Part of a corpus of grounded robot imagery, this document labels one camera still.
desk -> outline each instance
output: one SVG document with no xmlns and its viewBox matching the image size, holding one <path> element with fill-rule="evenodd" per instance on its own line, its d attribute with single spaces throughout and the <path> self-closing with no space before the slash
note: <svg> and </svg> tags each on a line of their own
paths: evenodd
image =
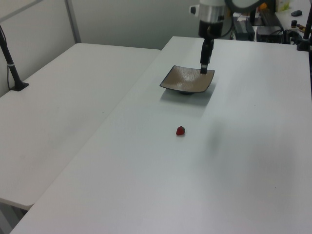
<svg viewBox="0 0 312 234">
<path fill-rule="evenodd" d="M 0 202 L 29 209 L 158 50 L 76 44 L 0 98 Z"/>
<path fill-rule="evenodd" d="M 291 27 L 292 20 L 296 20 L 298 21 L 298 24 L 306 26 L 310 6 L 311 4 L 309 0 L 292 0 L 289 10 L 276 12 L 275 14 L 278 17 L 284 29 L 289 29 Z M 302 15 L 298 17 L 292 17 L 291 13 L 296 10 L 301 10 Z"/>
<path fill-rule="evenodd" d="M 202 42 L 170 40 L 12 234 L 310 233 L 308 53 L 215 40 L 207 92 L 160 88 Z"/>
</svg>

computer mouse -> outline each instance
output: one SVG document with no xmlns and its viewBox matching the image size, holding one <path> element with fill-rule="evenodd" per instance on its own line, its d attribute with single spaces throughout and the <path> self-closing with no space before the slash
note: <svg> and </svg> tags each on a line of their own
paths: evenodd
<svg viewBox="0 0 312 234">
<path fill-rule="evenodd" d="M 302 11 L 294 11 L 292 12 L 292 16 L 297 17 L 297 16 L 301 16 L 302 15 Z"/>
</svg>

white wall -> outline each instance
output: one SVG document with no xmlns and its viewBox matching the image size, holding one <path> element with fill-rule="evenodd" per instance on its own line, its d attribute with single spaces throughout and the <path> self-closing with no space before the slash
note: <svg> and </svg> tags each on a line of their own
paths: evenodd
<svg viewBox="0 0 312 234">
<path fill-rule="evenodd" d="M 172 36 L 197 37 L 188 13 L 199 0 L 69 0 L 85 43 L 162 49 Z"/>
<path fill-rule="evenodd" d="M 43 0 L 0 24 L 21 80 L 75 44 L 64 0 Z M 0 97 L 6 92 L 6 61 L 1 51 Z"/>
</svg>

black stand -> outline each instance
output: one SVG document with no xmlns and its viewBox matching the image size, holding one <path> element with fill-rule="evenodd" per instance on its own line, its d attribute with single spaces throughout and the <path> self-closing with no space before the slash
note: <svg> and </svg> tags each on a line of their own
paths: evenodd
<svg viewBox="0 0 312 234">
<path fill-rule="evenodd" d="M 15 86 L 11 90 L 21 91 L 25 87 L 27 87 L 29 84 L 23 83 L 20 80 L 19 74 L 16 70 L 16 67 L 15 67 L 13 60 L 12 60 L 12 57 L 11 57 L 11 54 L 9 52 L 9 49 L 8 49 L 8 46 L 6 43 L 6 39 L 5 39 L 5 36 L 4 36 L 3 31 L 2 31 L 1 26 L 0 26 L 0 46 L 1 46 L 2 52 L 4 54 L 4 57 L 6 59 L 6 62 L 9 66 L 9 69 L 11 71 L 11 74 L 12 74 L 14 82 L 15 82 Z"/>
<path fill-rule="evenodd" d="M 298 51 L 308 51 L 308 52 L 310 51 L 311 41 L 309 40 L 309 35 L 310 35 L 310 32 L 311 32 L 311 27 L 312 27 L 312 4 L 311 4 L 311 7 L 310 7 L 310 12 L 309 12 L 309 16 L 308 16 L 306 30 L 305 30 L 304 35 L 303 35 L 303 39 L 297 45 L 297 50 Z"/>
</svg>

strawberry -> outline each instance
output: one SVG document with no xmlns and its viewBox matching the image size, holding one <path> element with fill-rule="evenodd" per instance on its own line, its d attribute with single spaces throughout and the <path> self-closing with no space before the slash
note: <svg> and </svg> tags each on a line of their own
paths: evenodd
<svg viewBox="0 0 312 234">
<path fill-rule="evenodd" d="M 177 128 L 177 130 L 176 130 L 177 136 L 183 135 L 184 133 L 185 133 L 185 128 L 183 128 L 182 126 Z"/>
</svg>

